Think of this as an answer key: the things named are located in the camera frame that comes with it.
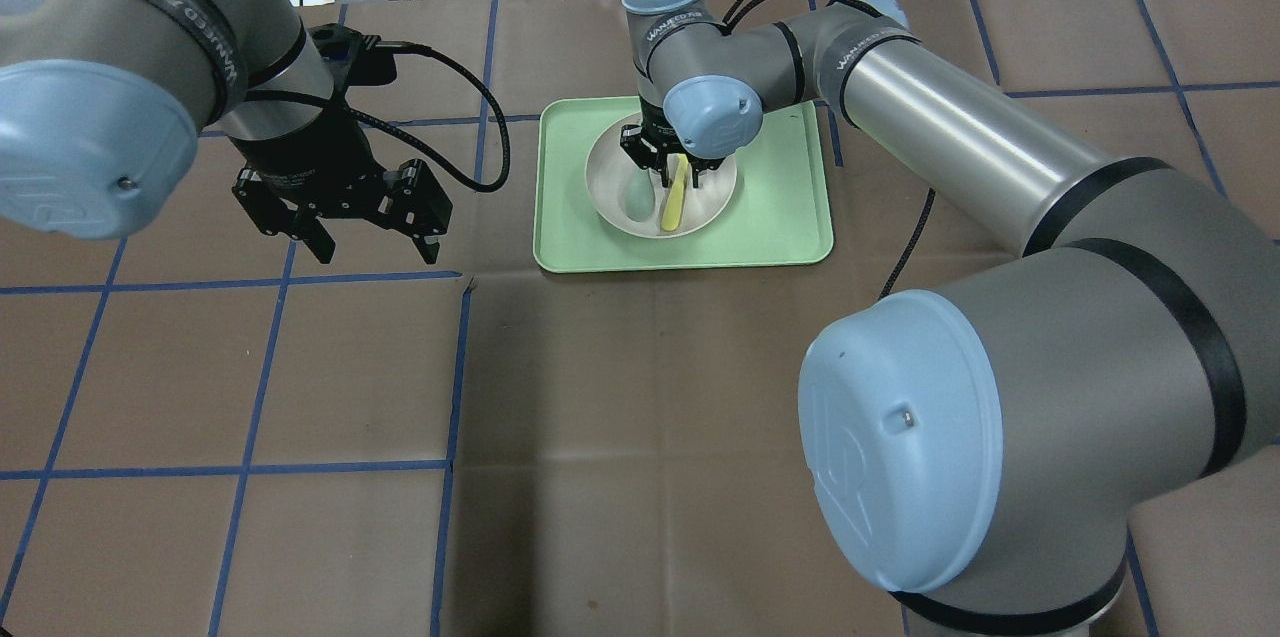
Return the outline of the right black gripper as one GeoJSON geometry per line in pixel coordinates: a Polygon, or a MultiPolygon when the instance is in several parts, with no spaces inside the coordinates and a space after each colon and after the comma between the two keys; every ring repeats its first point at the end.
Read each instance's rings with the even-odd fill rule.
{"type": "Polygon", "coordinates": [[[675,183],[675,168],[671,160],[676,153],[686,153],[689,159],[687,182],[690,189],[700,189],[701,173],[717,171],[728,159],[700,159],[684,145],[671,127],[662,122],[650,122],[640,114],[637,123],[623,123],[620,130],[620,148],[636,168],[649,169],[659,177],[660,189],[671,191],[675,183]]]}

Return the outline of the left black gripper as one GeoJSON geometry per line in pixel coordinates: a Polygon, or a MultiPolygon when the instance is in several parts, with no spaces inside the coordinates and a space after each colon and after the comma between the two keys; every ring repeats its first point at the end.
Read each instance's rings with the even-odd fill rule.
{"type": "Polygon", "coordinates": [[[232,194],[259,232],[285,233],[326,265],[337,246],[324,219],[357,219],[411,237],[424,263],[438,263],[452,200],[422,159],[381,166],[347,109],[323,107],[288,134],[232,142],[244,159],[232,194]]]}

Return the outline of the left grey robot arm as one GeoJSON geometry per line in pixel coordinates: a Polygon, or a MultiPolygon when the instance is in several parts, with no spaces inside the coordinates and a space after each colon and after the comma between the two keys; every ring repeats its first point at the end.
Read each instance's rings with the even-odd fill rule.
{"type": "Polygon", "coordinates": [[[259,232],[328,263],[324,221],[353,219],[434,263],[451,200],[424,160],[380,166],[346,101],[394,78],[393,43],[308,28],[291,0],[41,0],[3,20],[3,217],[132,235],[215,127],[244,159],[232,194],[259,232]]]}

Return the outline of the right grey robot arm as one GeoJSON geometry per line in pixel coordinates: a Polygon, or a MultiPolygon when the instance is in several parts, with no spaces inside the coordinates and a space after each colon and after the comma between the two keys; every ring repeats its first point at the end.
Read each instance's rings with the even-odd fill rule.
{"type": "Polygon", "coordinates": [[[800,368],[820,514],[918,627],[1085,634],[1120,594],[1130,510],[1277,435],[1277,249],[1204,183],[928,52],[893,0],[746,35],[707,0],[622,3],[636,162],[713,168],[820,98],[1015,255],[840,318],[800,368]]]}

